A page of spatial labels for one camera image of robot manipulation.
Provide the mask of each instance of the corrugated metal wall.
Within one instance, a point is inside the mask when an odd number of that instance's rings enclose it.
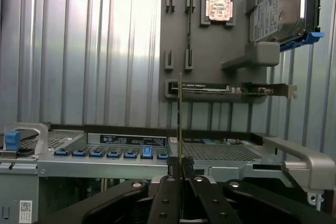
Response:
[[[158,101],[160,0],[2,0],[0,127],[12,121],[176,127]],[[185,103],[192,129],[268,132],[336,158],[335,0],[322,0],[323,38],[281,56],[270,83],[295,100]]]

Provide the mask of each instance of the hard drive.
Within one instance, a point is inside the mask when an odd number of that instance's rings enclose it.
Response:
[[[258,0],[250,16],[250,41],[281,45],[319,32],[320,0]]]

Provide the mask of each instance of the gray handle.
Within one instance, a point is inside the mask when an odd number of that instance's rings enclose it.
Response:
[[[48,152],[48,127],[43,123],[12,123],[5,127],[5,132],[17,129],[34,130],[38,133],[38,141],[35,147],[35,155]]]
[[[283,168],[304,189],[334,189],[336,166],[328,155],[278,137],[264,137],[263,142],[301,160],[300,162],[284,161]]]

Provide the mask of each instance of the ventilation grille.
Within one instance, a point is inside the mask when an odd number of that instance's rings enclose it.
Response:
[[[261,157],[241,145],[183,144],[183,156],[201,160],[258,161]]]
[[[48,148],[56,149],[60,147],[65,141],[71,140],[78,136],[78,132],[69,131],[50,131],[48,132]],[[35,149],[37,144],[37,139],[28,139],[21,142],[21,148],[24,149]]]

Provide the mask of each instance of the metal handle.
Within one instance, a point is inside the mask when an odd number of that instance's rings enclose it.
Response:
[[[48,127],[43,123],[12,123],[5,127],[5,132],[17,129],[34,130],[38,133],[38,141],[35,147],[35,155],[48,152]]]
[[[336,166],[331,157],[278,137],[264,137],[266,145],[274,146],[299,162],[284,161],[283,169],[306,191],[334,189]]]

